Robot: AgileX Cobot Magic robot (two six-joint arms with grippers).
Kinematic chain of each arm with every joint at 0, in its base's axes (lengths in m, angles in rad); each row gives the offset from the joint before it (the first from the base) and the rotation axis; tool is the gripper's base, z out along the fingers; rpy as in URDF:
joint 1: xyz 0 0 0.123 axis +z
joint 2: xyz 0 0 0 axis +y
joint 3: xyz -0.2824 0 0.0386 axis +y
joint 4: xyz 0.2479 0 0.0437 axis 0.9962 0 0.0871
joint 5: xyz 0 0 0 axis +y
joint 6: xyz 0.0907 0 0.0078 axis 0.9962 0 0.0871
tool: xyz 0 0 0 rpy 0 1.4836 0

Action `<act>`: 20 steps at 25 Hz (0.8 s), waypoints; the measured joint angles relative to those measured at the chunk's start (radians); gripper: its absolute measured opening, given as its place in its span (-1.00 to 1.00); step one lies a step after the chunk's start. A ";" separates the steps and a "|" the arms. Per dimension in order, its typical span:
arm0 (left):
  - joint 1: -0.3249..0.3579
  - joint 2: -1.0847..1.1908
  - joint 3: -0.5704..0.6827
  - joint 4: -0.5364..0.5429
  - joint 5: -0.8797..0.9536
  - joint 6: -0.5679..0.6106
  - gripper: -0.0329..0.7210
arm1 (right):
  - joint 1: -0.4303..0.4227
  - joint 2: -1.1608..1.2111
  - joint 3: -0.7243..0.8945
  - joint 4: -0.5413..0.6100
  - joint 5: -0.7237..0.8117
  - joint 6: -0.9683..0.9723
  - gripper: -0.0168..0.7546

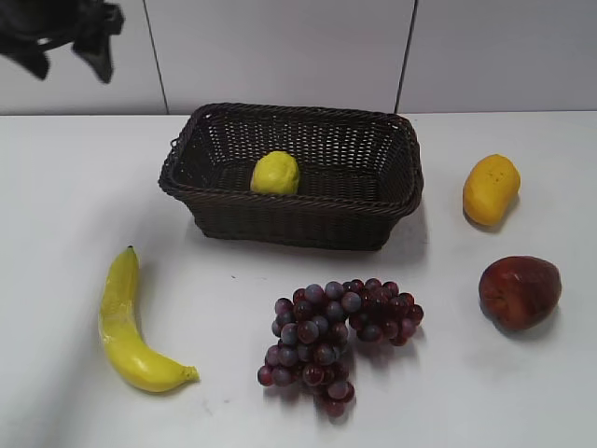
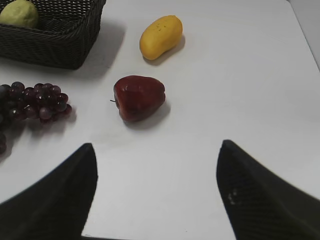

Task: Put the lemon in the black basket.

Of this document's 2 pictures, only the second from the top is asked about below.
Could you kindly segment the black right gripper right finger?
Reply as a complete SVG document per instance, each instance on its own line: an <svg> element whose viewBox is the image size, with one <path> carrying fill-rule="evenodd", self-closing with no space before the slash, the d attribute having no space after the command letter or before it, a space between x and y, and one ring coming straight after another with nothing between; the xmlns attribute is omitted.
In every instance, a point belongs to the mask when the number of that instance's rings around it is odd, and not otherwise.
<svg viewBox="0 0 320 240"><path fill-rule="evenodd" d="M320 201L222 142L216 181L237 240L318 240Z"/></svg>

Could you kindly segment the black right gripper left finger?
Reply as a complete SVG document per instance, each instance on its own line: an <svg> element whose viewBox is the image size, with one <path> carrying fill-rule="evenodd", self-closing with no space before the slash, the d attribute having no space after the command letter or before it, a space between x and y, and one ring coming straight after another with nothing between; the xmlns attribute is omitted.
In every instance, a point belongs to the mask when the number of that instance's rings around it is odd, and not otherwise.
<svg viewBox="0 0 320 240"><path fill-rule="evenodd" d="M2 240L80 240L98 182L93 145L83 144L41 180L0 205Z"/></svg>

